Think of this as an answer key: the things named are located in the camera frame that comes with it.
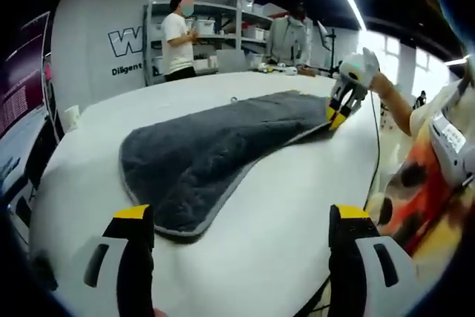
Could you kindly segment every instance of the wall lettering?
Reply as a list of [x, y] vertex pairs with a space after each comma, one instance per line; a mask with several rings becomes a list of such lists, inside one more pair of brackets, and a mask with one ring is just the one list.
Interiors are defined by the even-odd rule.
[[127, 27], [123, 30], [108, 33], [109, 42], [115, 57], [122, 57], [131, 53], [142, 52], [143, 27]]
[[138, 70], [139, 68], [142, 68], [142, 63], [137, 63], [135, 65], [130, 65], [130, 66], [120, 66], [117, 68], [112, 68], [112, 76], [117, 76], [119, 74], [127, 74], [131, 71]]

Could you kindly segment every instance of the wire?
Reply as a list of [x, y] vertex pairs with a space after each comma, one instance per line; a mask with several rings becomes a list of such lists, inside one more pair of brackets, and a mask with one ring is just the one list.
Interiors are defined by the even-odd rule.
[[314, 310], [312, 310], [311, 313], [314, 313], [314, 312], [318, 312], [318, 311], [322, 311], [322, 310], [325, 310], [326, 308], [330, 307], [329, 304], [326, 304], [325, 306], [323, 307], [319, 307], [319, 308], [315, 308]]
[[[371, 190], [371, 187], [373, 187], [373, 184], [374, 184], [374, 181], [376, 179], [376, 175], [378, 174], [378, 170], [379, 170], [379, 161], [381, 159], [381, 143], [379, 142], [379, 125], [378, 125], [378, 118], [376, 117], [376, 110], [374, 108], [374, 98], [373, 98], [373, 95], [374, 93], [371, 92], [371, 105], [373, 107], [373, 116], [374, 116], [374, 125], [376, 127], [376, 140], [377, 140], [377, 143], [378, 143], [378, 159], [376, 161], [376, 167], [374, 169], [374, 172], [373, 172], [373, 177], [371, 178], [371, 184], [370, 184], [370, 190]], [[366, 202], [364, 203], [364, 209], [366, 209], [366, 206], [368, 204], [368, 200], [370, 199], [369, 197], [370, 195], [368, 195], [367, 199], [366, 199]]]

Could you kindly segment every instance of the white table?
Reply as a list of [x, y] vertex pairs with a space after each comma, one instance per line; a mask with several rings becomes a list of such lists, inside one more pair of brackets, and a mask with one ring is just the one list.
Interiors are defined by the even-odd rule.
[[[32, 217], [32, 252], [57, 275], [113, 214], [131, 205], [118, 149], [134, 128], [286, 90], [326, 96], [325, 77], [228, 73], [156, 85], [86, 109], [49, 162]], [[374, 101], [379, 112], [379, 100]], [[363, 206], [376, 164], [373, 108], [331, 140], [284, 148], [260, 161], [195, 244], [156, 235], [152, 296], [171, 317], [293, 316], [327, 278], [330, 205]]]

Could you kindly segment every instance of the human arm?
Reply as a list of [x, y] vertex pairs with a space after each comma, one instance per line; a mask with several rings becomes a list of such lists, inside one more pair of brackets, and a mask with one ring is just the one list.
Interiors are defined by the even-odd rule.
[[179, 18], [167, 17], [164, 21], [163, 35], [167, 43], [173, 48], [194, 41], [198, 37], [196, 30], [190, 30], [186, 34], [183, 34], [183, 32], [183, 24], [180, 23]]
[[298, 54], [295, 58], [295, 65], [300, 68], [309, 64], [310, 45], [312, 41], [308, 41], [309, 39], [307, 37], [307, 28], [304, 27], [304, 31], [302, 31], [298, 37]]
[[182, 35], [180, 37], [168, 40], [167, 43], [172, 46], [173, 48], [183, 45], [187, 42], [194, 41], [198, 38], [198, 34], [196, 30], [190, 30], [186, 35]]
[[408, 136], [410, 133], [410, 115], [413, 110], [394, 88], [393, 83], [381, 72], [378, 72], [371, 83], [372, 91], [379, 95], [381, 101], [387, 106], [397, 126]]

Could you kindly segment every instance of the white sleeve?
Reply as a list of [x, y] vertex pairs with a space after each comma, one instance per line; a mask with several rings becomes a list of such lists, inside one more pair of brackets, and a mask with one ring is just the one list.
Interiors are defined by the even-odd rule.
[[296, 65], [308, 65], [310, 49], [306, 30], [300, 35], [298, 46], [300, 56], [297, 58]]
[[167, 42], [182, 36], [180, 23], [174, 16], [167, 17], [163, 22], [163, 36]]

